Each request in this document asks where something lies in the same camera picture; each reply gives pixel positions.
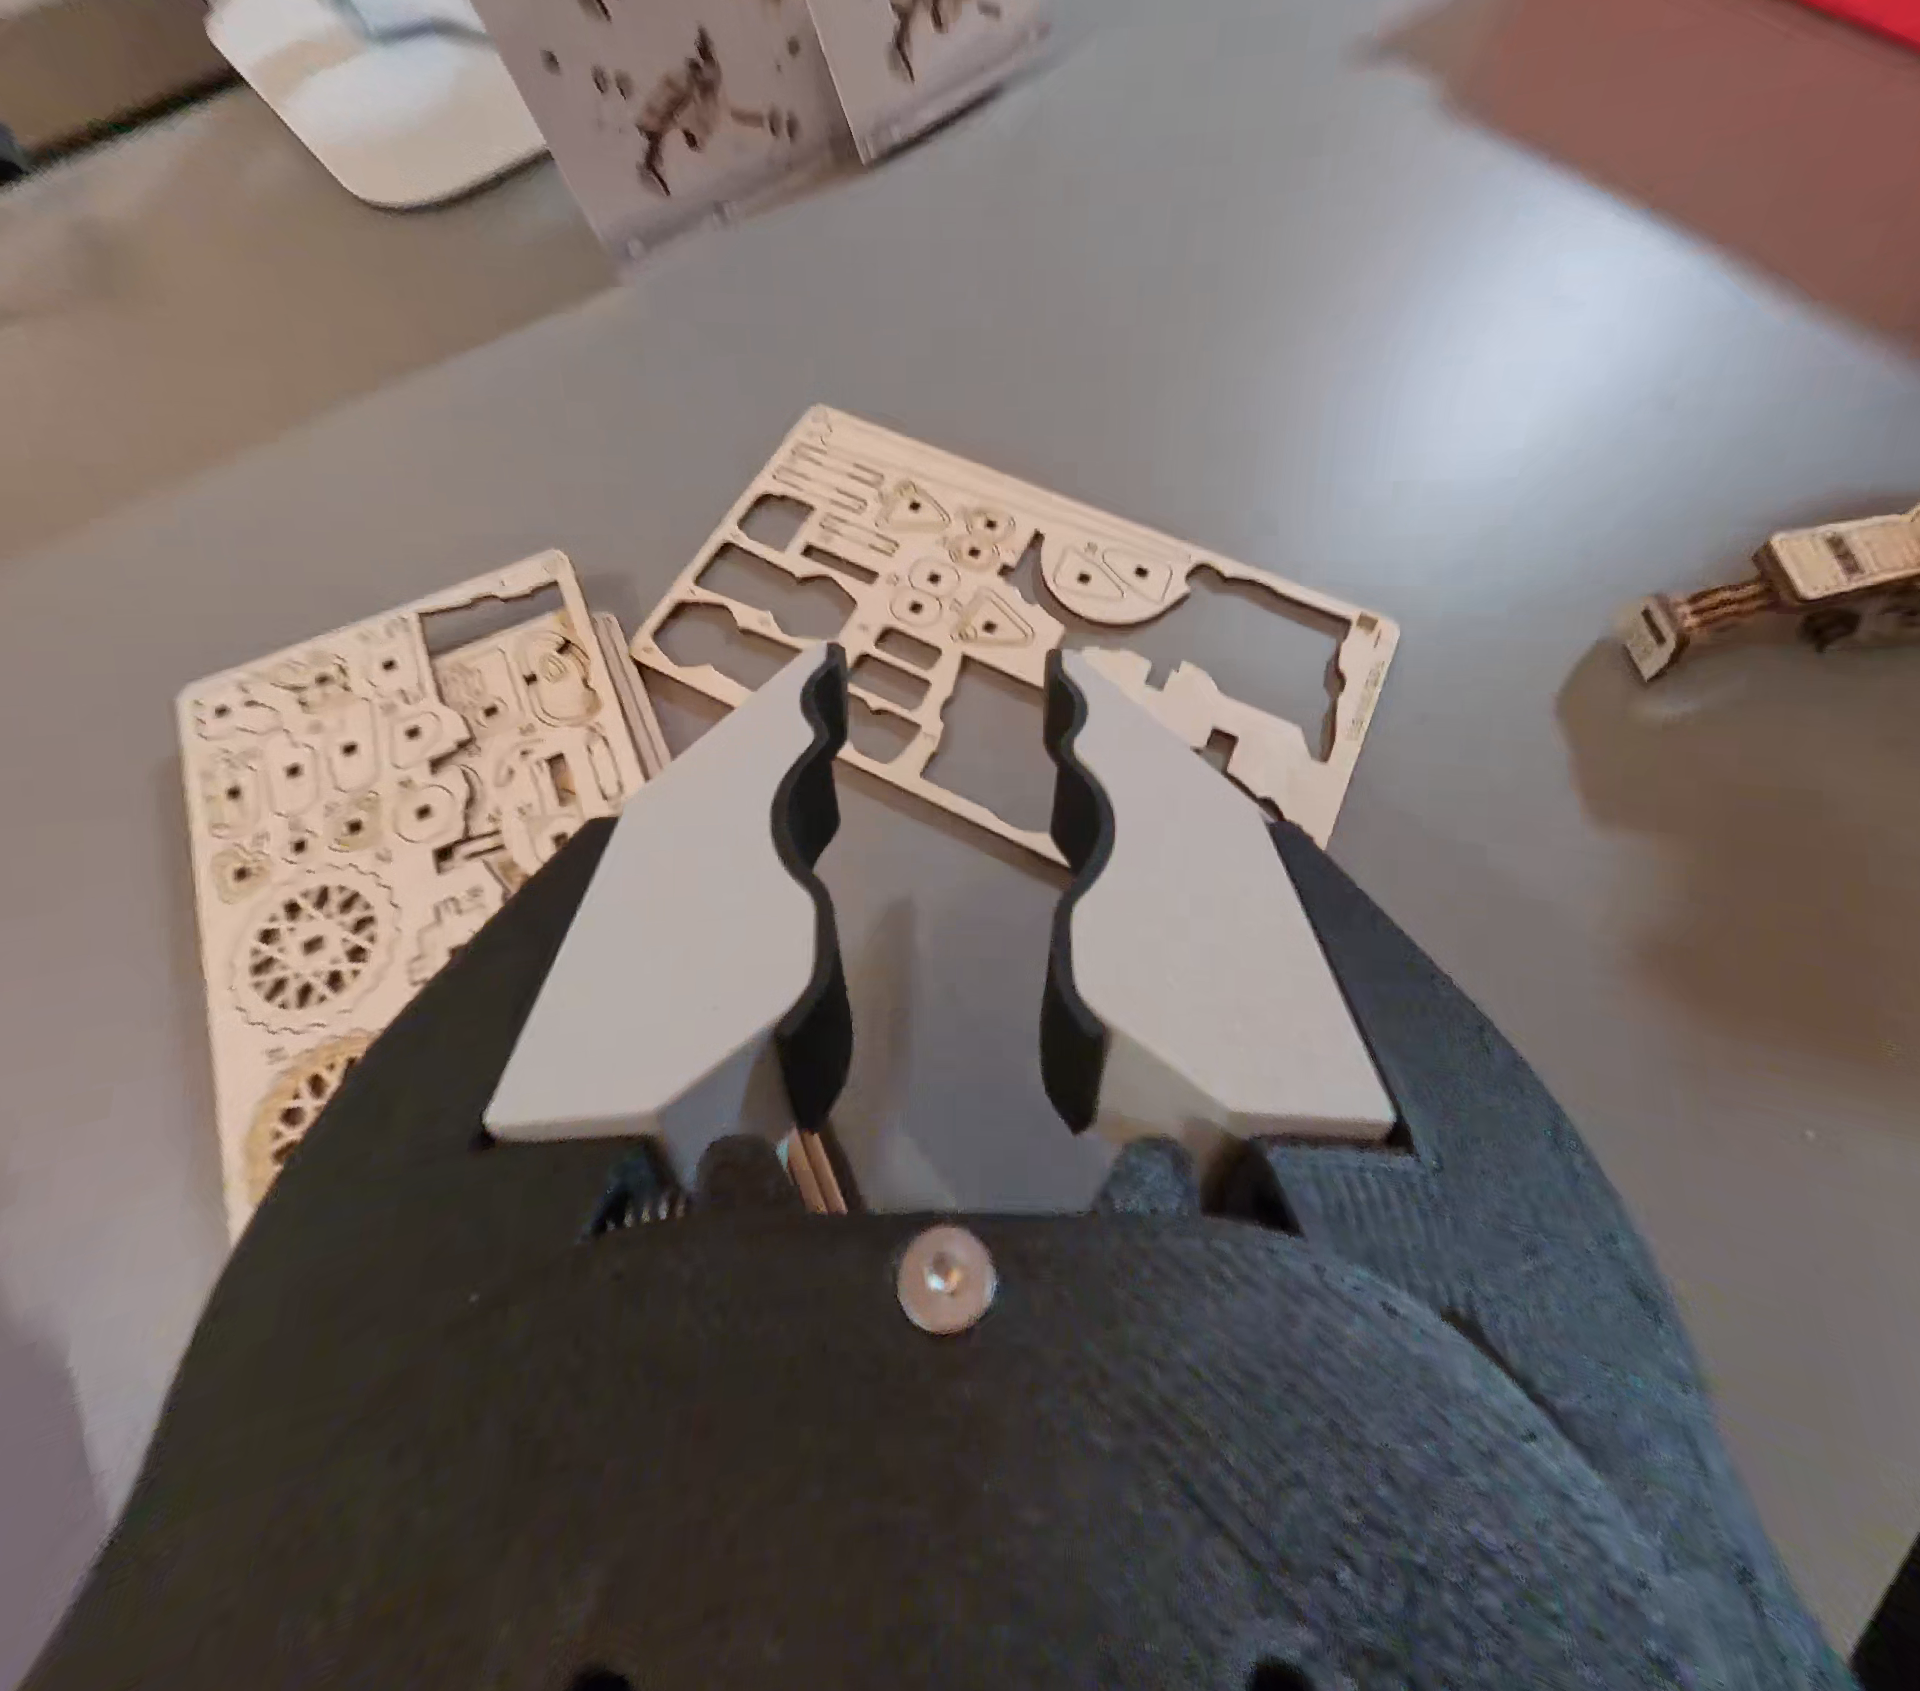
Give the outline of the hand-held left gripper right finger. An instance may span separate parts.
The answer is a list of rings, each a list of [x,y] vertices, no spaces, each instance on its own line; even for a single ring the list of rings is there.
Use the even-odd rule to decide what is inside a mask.
[[[1038,1044],[1075,1134],[1380,1146],[1390,1092],[1285,830],[1078,650],[1046,666],[1057,904]]]

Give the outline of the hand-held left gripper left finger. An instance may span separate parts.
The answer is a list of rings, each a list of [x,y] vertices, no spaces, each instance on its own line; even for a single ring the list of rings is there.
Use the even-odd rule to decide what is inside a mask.
[[[852,1002],[819,864],[849,720],[845,650],[809,648],[626,804],[488,1104],[492,1140],[708,1150],[828,1126]]]

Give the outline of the wooden puzzle sheet large cutouts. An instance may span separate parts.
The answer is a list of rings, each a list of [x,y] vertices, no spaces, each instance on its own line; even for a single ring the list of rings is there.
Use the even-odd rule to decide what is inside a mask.
[[[1204,578],[1330,632],[1314,728],[1236,696],[1204,664],[1153,674],[1141,634],[1184,610]],[[876,724],[869,744],[849,736],[845,764],[1046,864],[1061,852],[1045,826],[937,776],[961,744],[968,680],[1041,704],[1049,658],[1082,648],[1230,784],[1329,844],[1402,638],[1378,610],[828,406],[783,436],[633,638],[638,670],[737,708],[757,680],[670,648],[673,628],[697,616],[758,654],[839,642],[851,702]]]

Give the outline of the partly built wooden model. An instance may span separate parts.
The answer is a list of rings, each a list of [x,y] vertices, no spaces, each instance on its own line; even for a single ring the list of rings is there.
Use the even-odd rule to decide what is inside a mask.
[[[1751,574],[1630,604],[1614,640],[1645,684],[1727,640],[1792,638],[1815,652],[1919,640],[1919,506],[1774,532]]]

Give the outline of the wooden puzzle sheet with wheels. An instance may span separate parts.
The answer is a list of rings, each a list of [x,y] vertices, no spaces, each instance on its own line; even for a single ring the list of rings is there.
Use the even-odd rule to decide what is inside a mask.
[[[378,1034],[631,798],[593,614],[539,552],[179,696],[231,1242]]]

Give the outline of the white stand base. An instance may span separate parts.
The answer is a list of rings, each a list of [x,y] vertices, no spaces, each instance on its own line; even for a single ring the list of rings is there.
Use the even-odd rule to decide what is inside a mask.
[[[375,210],[442,208],[549,156],[471,0],[217,0],[205,30]]]

